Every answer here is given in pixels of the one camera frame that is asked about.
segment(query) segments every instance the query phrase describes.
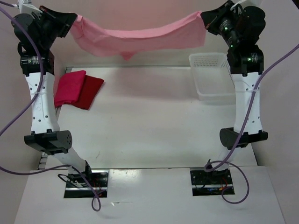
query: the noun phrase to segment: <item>dark red cloth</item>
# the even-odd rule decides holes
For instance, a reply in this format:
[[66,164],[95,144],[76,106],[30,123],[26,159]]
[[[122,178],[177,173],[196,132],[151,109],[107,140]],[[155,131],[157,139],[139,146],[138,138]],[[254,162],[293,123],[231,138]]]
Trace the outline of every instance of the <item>dark red cloth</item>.
[[54,97],[55,108],[63,104],[89,110],[104,80],[86,75],[86,71],[74,71],[61,77]]
[[89,110],[90,106],[93,103],[93,99],[97,95],[103,83],[104,80],[101,78],[85,76],[85,80],[78,101],[72,102],[70,104],[84,110]]

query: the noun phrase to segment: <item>white plastic basket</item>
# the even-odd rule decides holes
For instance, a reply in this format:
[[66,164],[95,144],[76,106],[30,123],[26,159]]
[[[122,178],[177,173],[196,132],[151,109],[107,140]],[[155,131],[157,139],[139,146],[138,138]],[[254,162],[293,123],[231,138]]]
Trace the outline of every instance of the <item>white plastic basket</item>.
[[225,54],[192,54],[189,61],[200,100],[235,103],[235,86]]

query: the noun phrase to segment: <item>white wall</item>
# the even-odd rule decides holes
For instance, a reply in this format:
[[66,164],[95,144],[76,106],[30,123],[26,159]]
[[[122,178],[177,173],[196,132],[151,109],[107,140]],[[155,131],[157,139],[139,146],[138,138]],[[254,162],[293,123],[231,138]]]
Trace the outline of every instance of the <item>white wall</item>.
[[[11,15],[18,11],[4,6]],[[29,102],[28,86],[20,68],[18,39],[3,14],[0,14],[0,128],[2,129]],[[56,66],[57,74],[62,66]],[[37,168],[40,154],[24,144],[30,134],[31,111],[27,111],[0,138],[0,166],[10,170],[29,171]],[[21,201],[27,177],[8,175],[0,171],[0,219],[12,224]]]
[[[265,68],[299,43],[299,10],[291,0],[263,0],[266,28],[259,46]],[[255,144],[259,165],[268,167],[288,224],[298,223],[299,50],[262,81],[261,119],[269,139]]]

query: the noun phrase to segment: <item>white backdrop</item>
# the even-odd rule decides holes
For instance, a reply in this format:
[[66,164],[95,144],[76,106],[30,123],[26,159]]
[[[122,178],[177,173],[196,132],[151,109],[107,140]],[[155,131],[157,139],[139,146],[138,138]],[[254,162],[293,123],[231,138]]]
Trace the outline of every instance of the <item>white backdrop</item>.
[[[291,0],[264,0],[266,28],[259,46],[265,68],[299,43],[299,10]],[[286,223],[298,223],[299,193],[299,50],[274,68],[261,83],[261,121],[267,141],[254,145],[267,166]]]

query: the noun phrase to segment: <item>white panel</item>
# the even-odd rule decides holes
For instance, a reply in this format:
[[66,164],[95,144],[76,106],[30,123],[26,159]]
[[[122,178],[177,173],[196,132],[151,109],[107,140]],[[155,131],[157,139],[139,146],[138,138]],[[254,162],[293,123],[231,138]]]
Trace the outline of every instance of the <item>white panel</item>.
[[[248,111],[252,92],[255,91],[255,84],[260,76],[258,72],[250,72],[246,77],[243,77],[242,74],[233,74],[232,77],[235,84],[236,96],[236,119],[234,131],[240,133]],[[262,129],[260,120],[260,87],[257,87],[252,108],[243,133],[247,132],[248,134],[257,134]]]
[[[235,106],[200,102],[190,68],[86,71],[104,86],[89,111],[63,105],[58,122],[92,168],[198,167],[224,149],[219,131],[234,126]],[[256,165],[251,146],[235,162]]]
[[[65,183],[50,171],[31,176],[15,224],[284,224],[270,179],[264,167],[244,167],[250,182],[248,199],[227,204],[221,196],[192,196],[189,169],[111,170],[108,196],[102,210],[94,212],[91,198],[63,199]],[[236,195],[246,186],[242,175],[231,169]]]
[[[237,3],[239,1],[240,0],[232,0],[232,2],[234,2],[234,3]],[[242,5],[243,8],[246,7],[246,6],[252,6],[252,5],[259,7],[261,5],[262,1],[263,0],[247,0],[247,1],[243,2],[241,5]]]
[[[71,147],[68,152],[65,153],[58,153],[53,155],[54,158],[59,160],[63,165],[70,165],[72,167],[75,167],[77,170],[79,170],[81,173],[85,172],[85,165],[86,162],[82,158],[78,156],[76,151]],[[68,171],[70,174],[78,174],[76,170],[74,170],[72,167],[68,167]]]
[[[258,42],[265,68],[299,44],[299,10],[292,0],[263,0],[266,28]],[[255,145],[259,164],[268,166],[288,224],[298,223],[299,50],[270,71],[261,85],[261,119],[269,139]]]
[[[31,99],[36,95],[40,79],[40,72],[30,73],[26,77]],[[35,102],[32,104],[31,132],[35,132],[36,134],[47,133],[49,129],[53,132],[60,131],[54,107],[54,80],[54,75],[49,72],[43,76],[42,87]]]

